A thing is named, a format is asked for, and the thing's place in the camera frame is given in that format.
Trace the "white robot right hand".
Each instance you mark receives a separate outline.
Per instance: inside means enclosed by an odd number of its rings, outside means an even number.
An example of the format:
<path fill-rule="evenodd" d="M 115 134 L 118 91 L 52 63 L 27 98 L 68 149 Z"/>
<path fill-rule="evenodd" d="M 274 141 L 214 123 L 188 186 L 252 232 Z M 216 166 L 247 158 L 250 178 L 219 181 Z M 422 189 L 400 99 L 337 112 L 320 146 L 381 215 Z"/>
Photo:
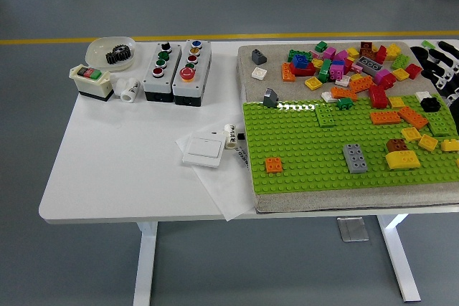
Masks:
<path fill-rule="evenodd" d="M 423 43 L 427 56 L 423 61 L 422 75 L 429 79 L 447 106 L 458 100 L 458 49 L 439 41 L 436 46 Z"/>

